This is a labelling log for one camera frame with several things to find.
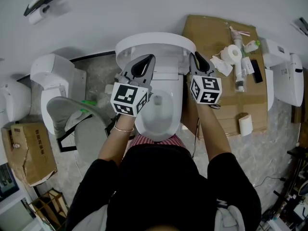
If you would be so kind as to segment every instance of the bracelet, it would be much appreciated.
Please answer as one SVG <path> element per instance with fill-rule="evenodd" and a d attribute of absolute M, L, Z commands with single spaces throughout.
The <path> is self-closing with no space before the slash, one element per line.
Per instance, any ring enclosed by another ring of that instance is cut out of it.
<path fill-rule="evenodd" d="M 132 131 L 134 131 L 134 128 L 132 130 L 122 130 L 122 129 L 117 128 L 115 125 L 114 125 L 114 128 L 116 130 L 120 131 L 120 132 L 132 132 Z"/>

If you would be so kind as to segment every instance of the chair seat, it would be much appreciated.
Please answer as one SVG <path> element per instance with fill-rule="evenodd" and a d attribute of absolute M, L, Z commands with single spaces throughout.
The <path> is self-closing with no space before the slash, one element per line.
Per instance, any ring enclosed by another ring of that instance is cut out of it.
<path fill-rule="evenodd" d="M 97 159 L 107 139 L 107 125 L 95 117 L 81 121 L 75 128 L 75 144 L 82 160 L 92 163 Z"/>

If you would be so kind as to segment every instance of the person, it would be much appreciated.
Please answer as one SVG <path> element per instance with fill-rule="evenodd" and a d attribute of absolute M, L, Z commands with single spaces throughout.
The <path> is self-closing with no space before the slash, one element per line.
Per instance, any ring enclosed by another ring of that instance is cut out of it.
<path fill-rule="evenodd" d="M 66 230 L 214 230 L 218 199 L 240 210 L 246 231 L 256 230 L 260 199 L 213 110 L 197 110 L 208 179 L 176 136 L 153 142 L 138 135 L 124 156 L 135 117 L 121 115 L 77 190 Z"/>

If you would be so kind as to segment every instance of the black t-shirt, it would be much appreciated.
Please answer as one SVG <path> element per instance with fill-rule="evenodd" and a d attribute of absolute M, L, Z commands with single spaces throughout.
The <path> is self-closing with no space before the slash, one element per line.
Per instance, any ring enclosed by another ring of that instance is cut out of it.
<path fill-rule="evenodd" d="M 69 209 L 66 230 L 106 204 L 106 230 L 144 231 L 156 225 L 214 230 L 217 199 L 239 208 L 247 231 L 257 229 L 260 199 L 233 154 L 212 159 L 206 179 L 185 148 L 136 145 L 119 168 L 113 161 L 92 163 Z"/>

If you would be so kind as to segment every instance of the black baseboard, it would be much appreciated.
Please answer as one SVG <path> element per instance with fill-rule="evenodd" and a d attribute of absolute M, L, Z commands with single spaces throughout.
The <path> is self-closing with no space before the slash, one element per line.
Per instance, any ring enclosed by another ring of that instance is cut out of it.
<path fill-rule="evenodd" d="M 86 59 L 90 59 L 90 58 L 94 58 L 94 57 L 113 55 L 115 53 L 116 53 L 115 51 L 107 51 L 107 52 L 102 52 L 102 53 L 93 54 L 93 55 L 89 55 L 89 56 L 78 57 L 78 58 L 72 59 L 70 61 L 72 63 L 74 63 L 74 62 L 78 62 L 78 61 L 82 61 L 82 60 L 86 60 Z M 21 80 L 28 78 L 28 77 L 30 77 L 30 75 L 26 75 L 26 76 L 18 79 L 17 81 L 21 81 Z"/>

